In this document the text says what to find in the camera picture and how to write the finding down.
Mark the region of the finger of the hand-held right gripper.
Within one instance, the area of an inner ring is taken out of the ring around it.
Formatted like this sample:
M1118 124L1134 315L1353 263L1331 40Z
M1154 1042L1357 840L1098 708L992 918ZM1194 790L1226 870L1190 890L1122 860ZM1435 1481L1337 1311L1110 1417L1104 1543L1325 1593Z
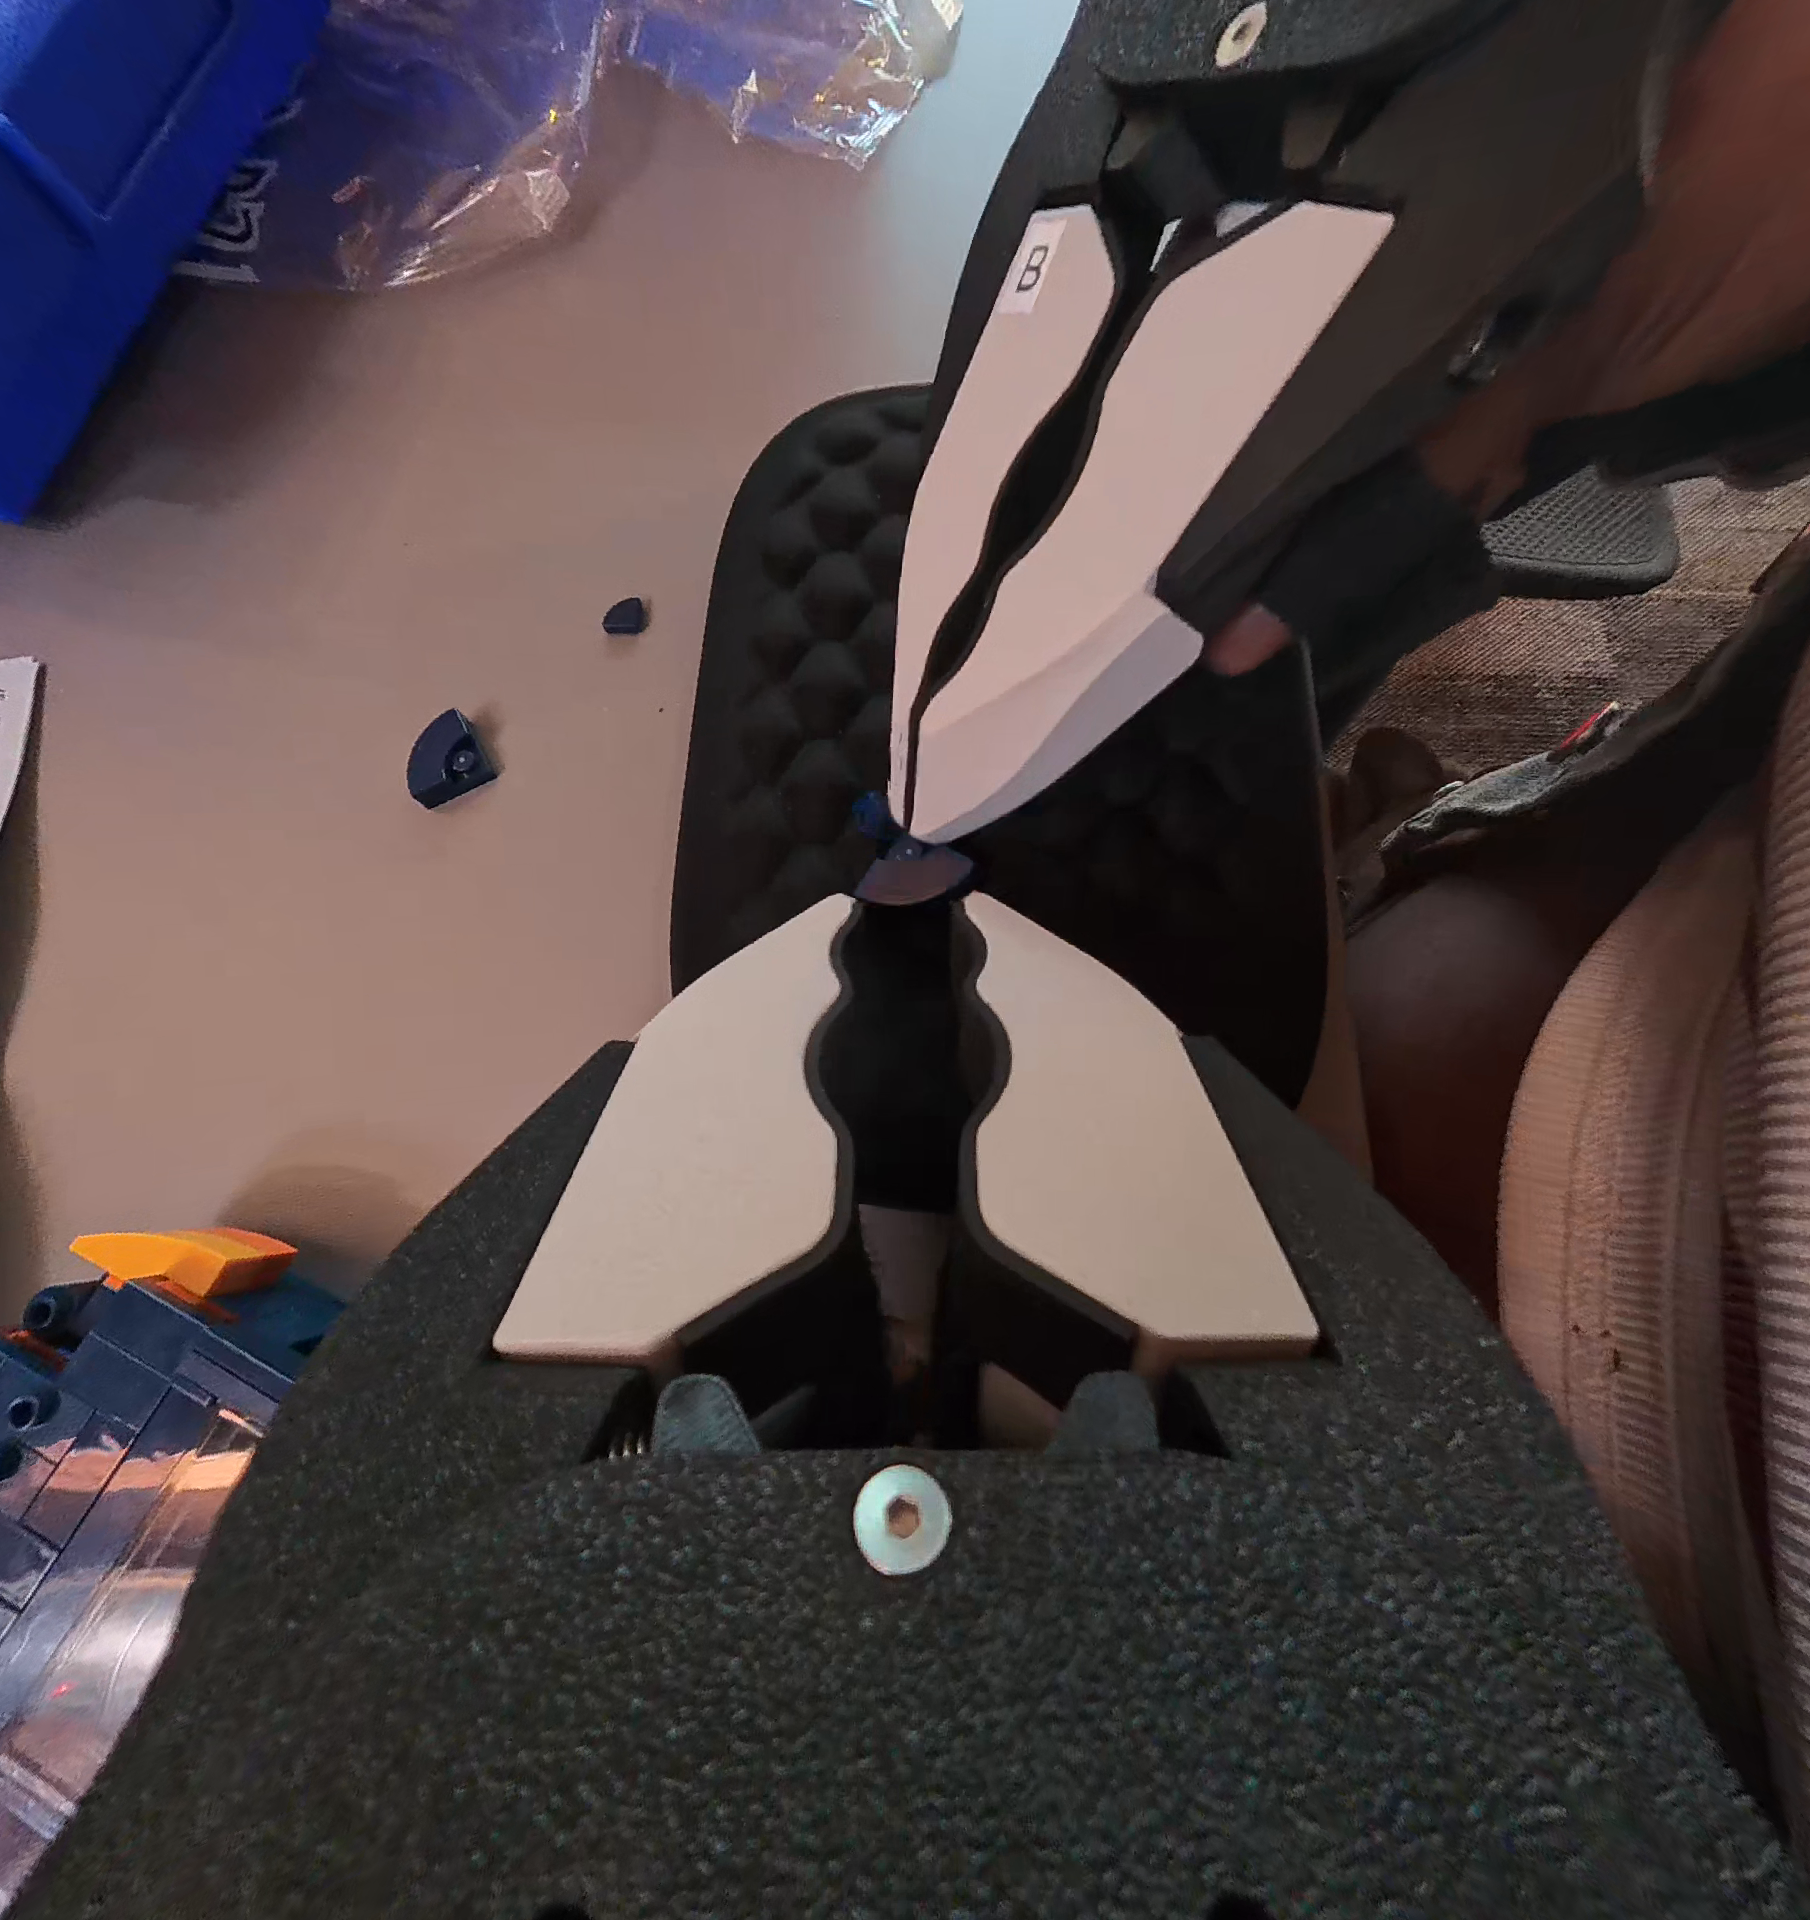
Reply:
M1160 249L1136 307L1116 285L1094 355L1014 463L986 559L942 623L936 690L982 659L988 617L1008 605L1068 603L1078 637L1140 595L1142 704L1122 726L1198 663L1202 631L1158 579L1393 227L1355 205L1232 203L1188 253Z
M1068 603L1002 607L952 690L936 690L932 665L942 623L986 559L1014 463L1094 355L1116 285L1092 205L1034 213L926 457L894 611L890 810L906 834L1002 820L1142 704L1140 595L1078 637Z

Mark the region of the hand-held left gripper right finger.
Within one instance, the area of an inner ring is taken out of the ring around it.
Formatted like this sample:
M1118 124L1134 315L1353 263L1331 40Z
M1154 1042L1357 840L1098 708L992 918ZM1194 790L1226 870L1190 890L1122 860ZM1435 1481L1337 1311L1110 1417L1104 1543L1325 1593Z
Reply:
M1307 1357L1319 1321L1182 1032L1120 974L974 894L990 1042L966 1140L968 1299L998 1365Z

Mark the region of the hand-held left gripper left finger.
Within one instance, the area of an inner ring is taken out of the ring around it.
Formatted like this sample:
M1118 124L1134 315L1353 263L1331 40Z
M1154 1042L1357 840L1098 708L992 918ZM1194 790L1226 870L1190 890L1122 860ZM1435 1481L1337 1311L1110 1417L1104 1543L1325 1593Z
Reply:
M840 1136L807 1076L852 914L828 896L639 1032L495 1333L513 1361L659 1365L826 1245Z

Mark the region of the dark blue toy brick console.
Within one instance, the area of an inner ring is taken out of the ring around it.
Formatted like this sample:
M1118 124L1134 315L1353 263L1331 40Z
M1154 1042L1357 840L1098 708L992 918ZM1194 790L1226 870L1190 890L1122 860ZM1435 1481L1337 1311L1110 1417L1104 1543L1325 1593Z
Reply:
M174 1643L222 1511L344 1301L236 1227L80 1235L0 1327L0 1916Z

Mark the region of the blue plastic bin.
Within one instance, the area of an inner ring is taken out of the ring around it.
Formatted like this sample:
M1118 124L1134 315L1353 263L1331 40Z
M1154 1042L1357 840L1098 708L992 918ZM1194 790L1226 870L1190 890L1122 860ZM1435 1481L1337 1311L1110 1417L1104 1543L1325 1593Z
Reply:
M0 523L36 507L326 16L0 2Z

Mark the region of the person's right hand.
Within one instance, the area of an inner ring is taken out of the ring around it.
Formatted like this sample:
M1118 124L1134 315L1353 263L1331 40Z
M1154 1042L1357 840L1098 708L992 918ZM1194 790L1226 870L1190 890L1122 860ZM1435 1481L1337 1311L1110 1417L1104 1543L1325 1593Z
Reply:
M1206 641L1246 677L1301 635L1373 637L1465 527L1515 501L1541 435L1810 343L1810 2L1726 4L1671 86L1645 217L1597 291L1401 459L1323 499Z

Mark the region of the clear plastic bag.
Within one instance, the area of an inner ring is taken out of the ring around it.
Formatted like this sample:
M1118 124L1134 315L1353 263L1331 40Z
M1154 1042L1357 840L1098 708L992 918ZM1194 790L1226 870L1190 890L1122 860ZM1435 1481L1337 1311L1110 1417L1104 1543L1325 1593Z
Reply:
M962 2L340 2L174 279L365 293L561 227L599 82L735 142L864 168L958 50Z

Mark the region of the person's dark jacket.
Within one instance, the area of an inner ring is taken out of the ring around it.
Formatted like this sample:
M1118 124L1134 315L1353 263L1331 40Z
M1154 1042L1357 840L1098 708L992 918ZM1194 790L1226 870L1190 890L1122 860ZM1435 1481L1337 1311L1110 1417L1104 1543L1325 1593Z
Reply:
M1511 601L1423 647L1333 748L1345 926L1441 880L1597 900L1756 776L1810 645L1810 479L1679 489L1679 575Z

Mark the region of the person's pale striped shirt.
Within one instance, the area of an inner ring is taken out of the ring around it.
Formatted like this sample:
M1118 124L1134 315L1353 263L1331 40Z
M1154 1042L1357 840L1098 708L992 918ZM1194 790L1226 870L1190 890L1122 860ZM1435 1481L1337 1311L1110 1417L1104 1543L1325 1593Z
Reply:
M1810 1878L1810 637L1525 1064L1499 1311Z

